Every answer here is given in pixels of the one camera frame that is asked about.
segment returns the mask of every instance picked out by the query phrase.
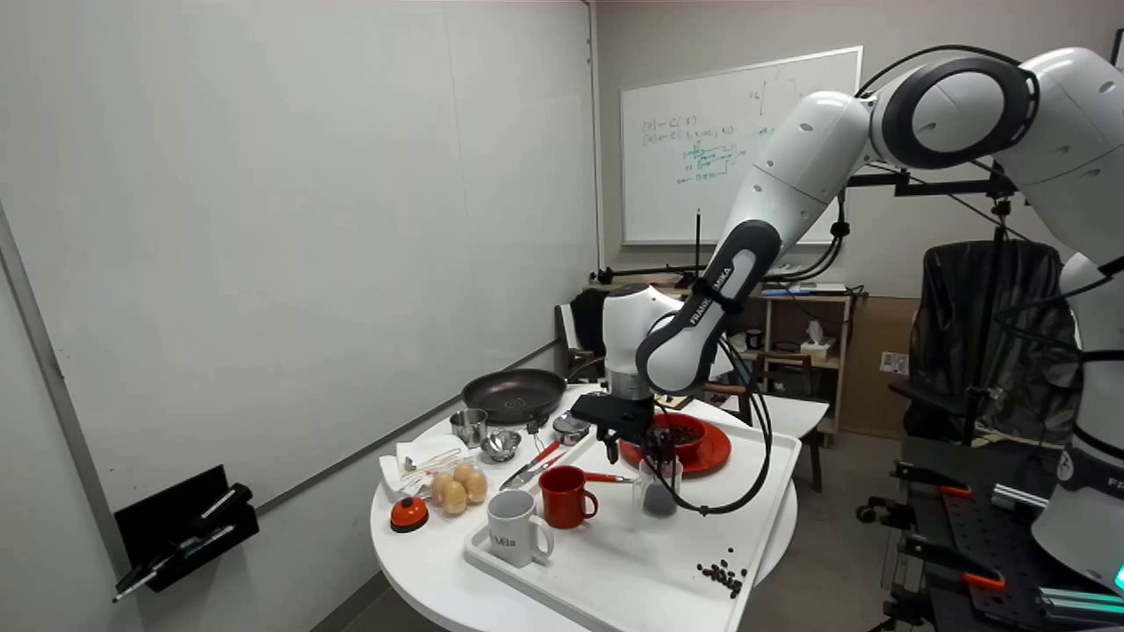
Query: round white table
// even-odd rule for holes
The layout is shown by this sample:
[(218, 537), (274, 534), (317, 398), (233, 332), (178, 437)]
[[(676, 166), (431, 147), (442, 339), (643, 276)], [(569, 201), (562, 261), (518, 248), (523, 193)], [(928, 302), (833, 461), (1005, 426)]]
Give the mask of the round white table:
[[(454, 430), (454, 427), (449, 421), (436, 421), (422, 435), (431, 435), (431, 430)], [(480, 464), (480, 471), (489, 475), (489, 497), (535, 451), (539, 444), (523, 443), (518, 461)], [(430, 508), (430, 522), (410, 534), (391, 531), (391, 508), (394, 508), (394, 497), (380, 485), (368, 508), (376, 557), (386, 572), (386, 584), (430, 620), (442, 627), (485, 627), (485, 632), (582, 627), (572, 616), (551, 609), (547, 603), (539, 603), (535, 595), (513, 591), (510, 584), (469, 566), (465, 541), (485, 527), (489, 519), (485, 505), (475, 505), (454, 519), (442, 516), (441, 508)], [(760, 584), (781, 566), (795, 531), (797, 531), (797, 492), (795, 485), (788, 485), (778, 527), (763, 556)]]

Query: black stand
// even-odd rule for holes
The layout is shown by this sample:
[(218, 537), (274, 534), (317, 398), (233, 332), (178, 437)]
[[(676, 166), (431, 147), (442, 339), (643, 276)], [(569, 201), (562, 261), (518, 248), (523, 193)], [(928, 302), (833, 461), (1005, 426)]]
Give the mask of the black stand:
[(165, 591), (187, 572), (257, 534), (257, 512), (246, 485), (230, 485), (211, 465), (175, 489), (165, 489), (117, 512), (129, 572), (117, 584), (113, 603), (140, 587)]

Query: red mug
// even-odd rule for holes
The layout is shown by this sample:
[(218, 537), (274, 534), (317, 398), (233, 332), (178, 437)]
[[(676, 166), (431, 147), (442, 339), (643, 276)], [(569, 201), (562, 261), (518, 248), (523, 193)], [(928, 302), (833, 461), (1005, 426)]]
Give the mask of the red mug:
[(557, 531), (572, 531), (598, 516), (598, 493), (586, 492), (586, 475), (580, 465), (551, 465), (539, 476), (542, 516)]

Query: electrical outlet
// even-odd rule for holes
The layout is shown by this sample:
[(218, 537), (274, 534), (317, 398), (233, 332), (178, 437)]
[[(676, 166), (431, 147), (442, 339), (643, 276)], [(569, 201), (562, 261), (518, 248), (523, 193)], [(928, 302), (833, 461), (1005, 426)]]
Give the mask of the electrical outlet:
[(900, 355), (900, 352), (882, 352), (882, 359), (877, 359), (877, 373), (887, 373), (887, 374), (909, 374), (909, 355)]

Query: white cup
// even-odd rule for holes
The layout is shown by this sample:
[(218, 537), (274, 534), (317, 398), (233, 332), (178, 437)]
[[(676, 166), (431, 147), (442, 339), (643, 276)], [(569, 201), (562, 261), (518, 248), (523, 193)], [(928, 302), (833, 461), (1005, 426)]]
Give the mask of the white cup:
[(547, 560), (557, 534), (535, 516), (535, 493), (505, 489), (489, 502), (489, 548), (510, 566)]

